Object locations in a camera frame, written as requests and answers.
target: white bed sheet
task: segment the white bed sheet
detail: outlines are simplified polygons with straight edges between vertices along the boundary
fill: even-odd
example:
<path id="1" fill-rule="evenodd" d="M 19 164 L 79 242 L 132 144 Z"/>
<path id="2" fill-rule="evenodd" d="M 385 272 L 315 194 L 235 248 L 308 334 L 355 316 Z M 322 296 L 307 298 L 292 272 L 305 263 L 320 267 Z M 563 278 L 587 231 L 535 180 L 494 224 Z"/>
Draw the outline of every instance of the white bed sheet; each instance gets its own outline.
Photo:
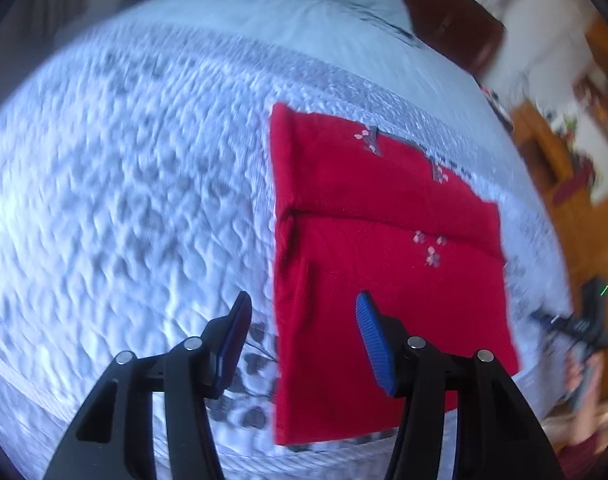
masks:
<path id="1" fill-rule="evenodd" d="M 495 155 L 514 150 L 471 74 L 333 0 L 150 0 L 122 16 L 284 46 L 395 92 Z"/>
<path id="2" fill-rule="evenodd" d="M 500 207 L 511 315 L 544 300 L 568 308 L 542 204 L 470 75 L 332 0 L 151 0 L 60 53 L 0 112 L 0 442 L 27 478 L 44 471 L 112 356 L 168 350 L 224 314 L 240 288 L 275 350 L 266 133 L 276 100 L 378 124 L 435 155 L 457 153 L 450 160 L 468 162 L 475 192 Z M 174 232 L 186 240 L 173 245 Z M 178 261 L 182 273 L 171 279 Z M 555 392 L 540 387 L 541 374 L 526 375 L 541 360 L 538 334 L 522 323 L 518 349 L 522 384 L 542 407 Z M 242 362 L 253 353 L 244 352 Z M 559 369 L 546 380 L 561 386 Z M 372 461 L 363 478 L 382 476 L 391 438 L 295 453 L 274 446 L 270 428 L 246 427 L 260 397 L 271 413 L 276 375 L 274 362 L 247 371 L 242 382 L 257 395 L 238 392 L 228 419 L 213 421 L 228 476 L 356 478 L 365 470 L 358 459 Z"/>

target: person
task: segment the person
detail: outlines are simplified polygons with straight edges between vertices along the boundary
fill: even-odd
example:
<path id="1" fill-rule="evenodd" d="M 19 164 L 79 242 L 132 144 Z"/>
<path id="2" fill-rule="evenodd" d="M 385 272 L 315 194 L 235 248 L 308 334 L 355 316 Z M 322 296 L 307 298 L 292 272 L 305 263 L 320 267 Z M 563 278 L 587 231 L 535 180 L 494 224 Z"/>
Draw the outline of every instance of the person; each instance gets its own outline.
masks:
<path id="1" fill-rule="evenodd" d="M 566 354 L 566 390 L 574 391 L 582 380 L 582 366 L 571 350 Z M 597 409 L 600 401 L 600 384 L 604 372 L 604 354 L 588 359 L 593 375 L 584 399 L 571 421 L 568 443 L 558 454 L 559 463 L 568 480 L 578 480 L 596 461 L 598 444 Z"/>

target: gray leaf pattern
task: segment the gray leaf pattern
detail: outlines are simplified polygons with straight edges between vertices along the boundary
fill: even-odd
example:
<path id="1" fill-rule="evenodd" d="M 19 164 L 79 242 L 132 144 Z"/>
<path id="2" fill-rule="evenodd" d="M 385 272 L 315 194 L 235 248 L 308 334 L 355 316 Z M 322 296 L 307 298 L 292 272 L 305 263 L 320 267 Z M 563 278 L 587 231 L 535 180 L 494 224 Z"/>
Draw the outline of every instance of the gray leaf pattern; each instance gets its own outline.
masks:
<path id="1" fill-rule="evenodd" d="M 269 359 L 259 354 L 247 354 L 244 356 L 244 361 L 246 361 L 246 373 L 249 375 L 257 375 L 270 362 Z"/>
<path id="2" fill-rule="evenodd" d="M 266 324 L 265 323 L 253 323 L 248 329 L 248 333 L 253 341 L 262 344 L 264 336 L 266 335 Z"/>
<path id="3" fill-rule="evenodd" d="M 259 406 L 255 406 L 248 410 L 242 417 L 243 428 L 257 428 L 263 430 L 266 426 L 266 414 Z"/>
<path id="4" fill-rule="evenodd" d="M 226 420 L 228 412 L 233 407 L 233 399 L 222 395 L 219 399 L 206 399 L 206 407 L 212 420 L 221 422 Z"/>
<path id="5" fill-rule="evenodd" d="M 235 375 L 233 375 L 233 380 L 231 381 L 231 384 L 227 388 L 227 390 L 234 394 L 245 394 L 248 392 L 247 389 L 244 387 L 244 383 L 242 382 L 241 372 L 239 368 L 235 370 Z"/>

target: folded red towel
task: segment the folded red towel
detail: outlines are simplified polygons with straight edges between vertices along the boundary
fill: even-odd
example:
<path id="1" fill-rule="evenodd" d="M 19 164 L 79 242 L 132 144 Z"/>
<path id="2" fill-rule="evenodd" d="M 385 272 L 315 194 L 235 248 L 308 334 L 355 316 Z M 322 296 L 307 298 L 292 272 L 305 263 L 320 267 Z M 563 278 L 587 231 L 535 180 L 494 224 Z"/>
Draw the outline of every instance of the folded red towel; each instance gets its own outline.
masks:
<path id="1" fill-rule="evenodd" d="M 365 289 L 410 334 L 466 356 L 489 348 L 518 371 L 497 207 L 410 146 L 371 139 L 362 124 L 273 108 L 278 444 L 398 425 L 402 400 L 377 386 L 355 319 Z"/>

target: metal screw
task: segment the metal screw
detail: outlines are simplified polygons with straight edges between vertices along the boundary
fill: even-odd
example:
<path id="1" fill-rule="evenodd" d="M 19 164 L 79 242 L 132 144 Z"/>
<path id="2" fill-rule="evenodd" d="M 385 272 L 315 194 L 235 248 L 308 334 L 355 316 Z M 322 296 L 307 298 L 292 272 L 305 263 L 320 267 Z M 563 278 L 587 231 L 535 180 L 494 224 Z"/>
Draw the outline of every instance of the metal screw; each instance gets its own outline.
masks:
<path id="1" fill-rule="evenodd" d="M 424 348 L 426 346 L 426 341 L 418 335 L 412 335 L 406 340 L 406 344 L 411 348 L 419 350 L 420 348 Z"/>
<path id="2" fill-rule="evenodd" d="M 478 359 L 483 363 L 489 363 L 495 359 L 495 356 L 490 350 L 478 350 Z"/>
<path id="3" fill-rule="evenodd" d="M 184 348 L 187 350 L 197 350 L 200 346 L 202 346 L 202 340 L 197 336 L 190 337 L 184 342 Z"/>
<path id="4" fill-rule="evenodd" d="M 125 365 L 131 359 L 133 359 L 133 352 L 129 352 L 128 350 L 120 352 L 115 356 L 115 362 L 119 365 Z"/>

